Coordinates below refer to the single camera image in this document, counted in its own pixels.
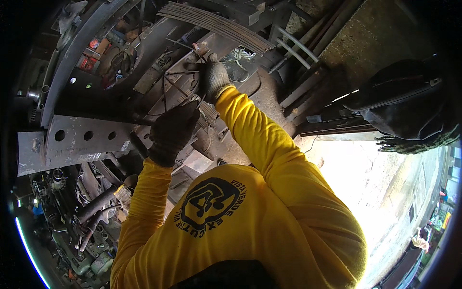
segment hand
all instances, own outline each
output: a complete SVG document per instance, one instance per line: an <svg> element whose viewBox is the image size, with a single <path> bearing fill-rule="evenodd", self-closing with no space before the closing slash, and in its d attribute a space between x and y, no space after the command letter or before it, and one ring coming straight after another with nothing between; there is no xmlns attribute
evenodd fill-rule
<svg viewBox="0 0 462 289"><path fill-rule="evenodd" d="M212 53L206 64L192 64L189 70L199 70L199 94L204 95L204 101L215 104L221 93L231 84L225 66L218 61L217 54Z"/></svg>
<svg viewBox="0 0 462 289"><path fill-rule="evenodd" d="M196 108L198 101L183 106L177 105L161 115L151 126L149 139L152 147L147 154L152 161L163 167L173 167L178 153L193 135L201 113Z"/></svg>

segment plaid cloth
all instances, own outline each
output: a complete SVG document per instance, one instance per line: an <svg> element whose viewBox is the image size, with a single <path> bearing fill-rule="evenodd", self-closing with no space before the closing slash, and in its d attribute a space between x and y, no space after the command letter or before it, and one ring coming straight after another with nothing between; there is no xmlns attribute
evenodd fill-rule
<svg viewBox="0 0 462 289"><path fill-rule="evenodd" d="M422 141L410 141L400 139L396 136L376 137L378 145L382 147L379 152L399 153L399 154L421 154L428 150L447 146L459 140L459 124L456 124L450 131L440 132Z"/></svg>

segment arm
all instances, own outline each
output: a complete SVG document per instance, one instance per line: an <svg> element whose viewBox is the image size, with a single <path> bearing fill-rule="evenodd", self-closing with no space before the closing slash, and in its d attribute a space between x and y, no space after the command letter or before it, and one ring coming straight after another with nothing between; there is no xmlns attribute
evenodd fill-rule
<svg viewBox="0 0 462 289"><path fill-rule="evenodd" d="M234 87L221 93L215 107L234 140L299 222L326 282L332 287L354 286L365 269L365 238L317 167Z"/></svg>
<svg viewBox="0 0 462 289"><path fill-rule="evenodd" d="M122 223L119 248L111 269L111 288L123 287L127 264L164 222L172 168L156 165L149 158L143 165L127 220Z"/></svg>

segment person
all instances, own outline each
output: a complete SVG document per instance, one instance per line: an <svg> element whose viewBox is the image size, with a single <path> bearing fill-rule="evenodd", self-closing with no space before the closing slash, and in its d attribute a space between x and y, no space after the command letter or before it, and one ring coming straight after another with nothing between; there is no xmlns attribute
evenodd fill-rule
<svg viewBox="0 0 462 289"><path fill-rule="evenodd" d="M226 164L203 173L163 224L197 102L159 117L122 223L111 288L354 288L365 270L365 237L317 166L229 82L216 54L199 85L256 169Z"/></svg>

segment scrap metal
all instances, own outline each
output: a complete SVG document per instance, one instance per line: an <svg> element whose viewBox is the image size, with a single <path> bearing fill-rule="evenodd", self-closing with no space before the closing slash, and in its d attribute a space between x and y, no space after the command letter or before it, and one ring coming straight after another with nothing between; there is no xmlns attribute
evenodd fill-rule
<svg viewBox="0 0 462 289"><path fill-rule="evenodd" d="M169 2L157 15L188 22L216 32L236 41L258 55L263 55L275 47L268 40L231 20L185 4Z"/></svg>

